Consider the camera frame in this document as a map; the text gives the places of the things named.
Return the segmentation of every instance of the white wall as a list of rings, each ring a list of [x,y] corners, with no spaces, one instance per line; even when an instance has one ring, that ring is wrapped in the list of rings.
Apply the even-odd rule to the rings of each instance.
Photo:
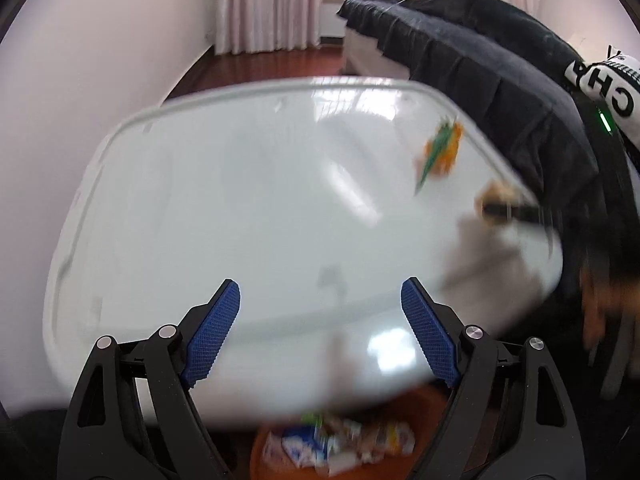
[[[640,33],[619,0],[540,0],[536,17],[589,62],[609,44],[640,59]]]
[[[212,0],[27,0],[0,43],[0,399],[62,391],[42,343],[49,261],[98,142],[206,50]]]

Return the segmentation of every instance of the person's hand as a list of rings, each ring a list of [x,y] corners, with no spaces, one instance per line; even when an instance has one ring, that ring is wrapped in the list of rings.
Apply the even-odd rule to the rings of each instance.
[[[485,224],[489,227],[493,227],[504,225],[507,221],[484,214],[482,211],[484,204],[489,202],[518,205],[523,202],[523,197],[515,187],[511,186],[507,182],[492,180],[489,185],[482,190],[482,193],[476,197],[476,200],[474,201],[474,209]]]
[[[640,317],[640,277],[603,283],[595,280],[589,269],[583,269],[580,273],[580,286],[584,312],[582,339],[585,348],[593,348],[604,338],[607,312],[626,312]]]

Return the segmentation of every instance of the trash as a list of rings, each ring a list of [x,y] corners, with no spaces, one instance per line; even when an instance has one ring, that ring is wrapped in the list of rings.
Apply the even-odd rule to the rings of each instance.
[[[272,471],[281,473],[296,466],[282,449],[282,438],[279,435],[269,433],[267,440],[262,448],[262,462],[266,464]]]
[[[270,433],[262,461],[272,470],[313,467],[335,476],[387,456],[408,456],[415,437],[406,422],[362,425],[334,415],[305,415],[302,424]]]

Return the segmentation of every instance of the black lettering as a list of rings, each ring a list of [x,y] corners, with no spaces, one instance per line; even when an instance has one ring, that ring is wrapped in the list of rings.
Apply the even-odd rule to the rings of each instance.
[[[589,78],[589,86],[593,88],[596,83],[600,83],[600,95],[602,97],[606,97],[609,89],[611,88],[611,83],[613,83],[613,78],[608,75],[604,79],[600,79],[598,76],[600,75],[600,69],[594,68],[593,72],[591,72],[591,77]]]
[[[587,73],[587,66],[581,61],[574,62],[574,73],[578,79]]]
[[[626,107],[624,109],[620,108],[618,104],[618,100],[613,97],[611,99],[611,105],[613,109],[620,117],[629,117],[634,111],[634,99],[631,97],[631,94],[625,88],[618,87],[616,88],[616,94],[624,94],[626,97]]]

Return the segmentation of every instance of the black blanket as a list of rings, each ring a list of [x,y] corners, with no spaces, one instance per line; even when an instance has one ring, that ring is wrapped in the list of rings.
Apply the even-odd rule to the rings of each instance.
[[[564,71],[571,63],[582,60],[580,54],[517,7],[502,0],[404,0],[399,4],[474,30],[529,61],[566,90],[572,90]]]
[[[460,106],[541,203],[603,211],[597,166],[571,96],[532,63],[489,37],[407,8],[417,3],[346,0],[338,15],[347,19],[347,27],[376,38],[386,57],[409,68],[412,80],[440,90]],[[460,22],[472,20],[463,18],[461,10],[444,14]],[[476,20],[474,27],[488,28],[481,22]],[[495,23],[500,28],[504,22]],[[501,41],[518,49],[516,38]],[[540,63],[562,66],[566,56],[573,55],[567,49],[557,51],[556,56],[538,56]],[[558,79],[564,77],[565,68]]]

